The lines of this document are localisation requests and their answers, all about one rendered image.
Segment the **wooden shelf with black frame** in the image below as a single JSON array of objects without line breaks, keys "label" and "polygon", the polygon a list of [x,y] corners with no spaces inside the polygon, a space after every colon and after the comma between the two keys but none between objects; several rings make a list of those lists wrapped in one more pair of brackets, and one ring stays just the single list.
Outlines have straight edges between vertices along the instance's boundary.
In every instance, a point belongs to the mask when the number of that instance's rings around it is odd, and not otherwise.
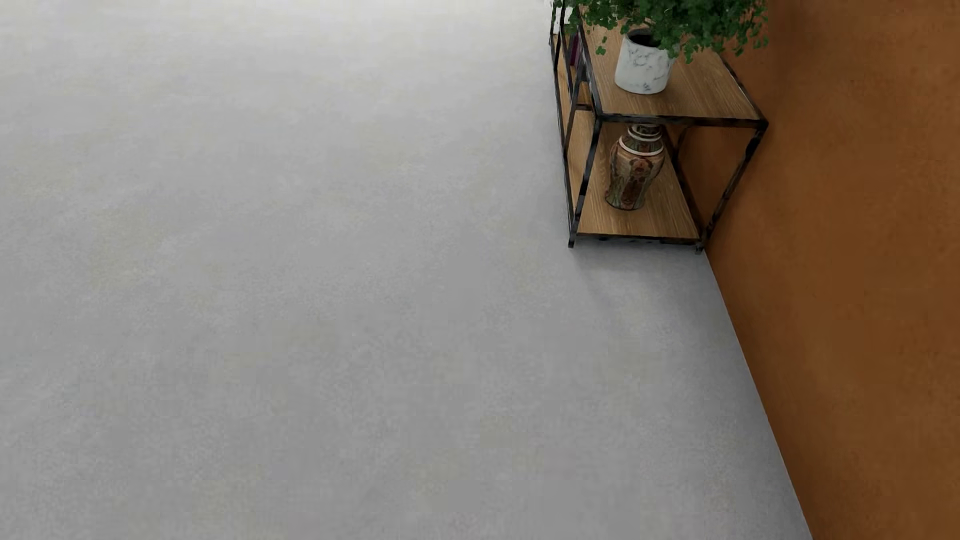
[{"label": "wooden shelf with black frame", "polygon": [[[642,95],[615,84],[618,30],[567,33],[563,11],[550,5],[549,46],[566,193],[567,245],[578,240],[646,241],[702,252],[713,239],[768,120],[726,58],[706,50],[676,57],[666,89]],[[606,203],[610,153],[631,124],[664,128],[664,165],[645,204],[634,211]],[[682,166],[682,150],[698,128],[751,131],[742,156],[711,212],[700,209]]]}]

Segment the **patterned ceramic vase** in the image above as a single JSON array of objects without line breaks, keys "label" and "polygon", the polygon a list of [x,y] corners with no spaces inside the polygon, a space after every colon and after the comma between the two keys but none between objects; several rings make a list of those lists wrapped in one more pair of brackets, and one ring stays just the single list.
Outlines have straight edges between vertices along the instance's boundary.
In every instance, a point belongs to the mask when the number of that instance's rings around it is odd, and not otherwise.
[{"label": "patterned ceramic vase", "polygon": [[606,203],[620,211],[641,209],[666,162],[665,128],[651,123],[630,124],[609,153]]}]

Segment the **white marble plant pot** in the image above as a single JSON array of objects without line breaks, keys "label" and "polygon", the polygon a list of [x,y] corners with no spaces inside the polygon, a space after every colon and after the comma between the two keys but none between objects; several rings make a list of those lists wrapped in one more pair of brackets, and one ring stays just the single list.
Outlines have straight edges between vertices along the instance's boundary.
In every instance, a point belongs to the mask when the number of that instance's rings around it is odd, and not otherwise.
[{"label": "white marble plant pot", "polygon": [[675,62],[676,56],[661,47],[650,28],[631,29],[621,40],[614,83],[634,94],[661,93],[668,85]]}]

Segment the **green leafy plant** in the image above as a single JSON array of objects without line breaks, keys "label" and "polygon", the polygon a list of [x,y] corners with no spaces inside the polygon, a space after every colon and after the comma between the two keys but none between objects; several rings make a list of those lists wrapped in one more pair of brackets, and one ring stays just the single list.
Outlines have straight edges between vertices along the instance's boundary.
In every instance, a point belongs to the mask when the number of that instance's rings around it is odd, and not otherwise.
[{"label": "green leafy plant", "polygon": [[703,51],[742,55],[769,43],[767,0],[549,0],[567,34],[603,29],[652,34],[654,46],[691,63]]}]

